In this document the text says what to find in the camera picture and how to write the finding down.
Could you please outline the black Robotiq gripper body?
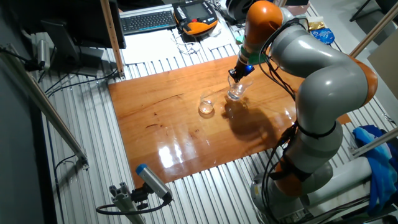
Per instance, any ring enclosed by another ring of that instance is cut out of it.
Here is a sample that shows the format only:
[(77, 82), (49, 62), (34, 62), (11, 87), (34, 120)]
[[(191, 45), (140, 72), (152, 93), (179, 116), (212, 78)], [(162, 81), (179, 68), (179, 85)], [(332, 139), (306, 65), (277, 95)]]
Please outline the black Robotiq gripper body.
[(243, 63), (240, 60), (236, 62), (236, 66), (234, 67), (234, 69), (236, 70), (236, 76), (243, 78), (248, 76), (251, 72), (255, 70), (255, 68), (252, 65)]

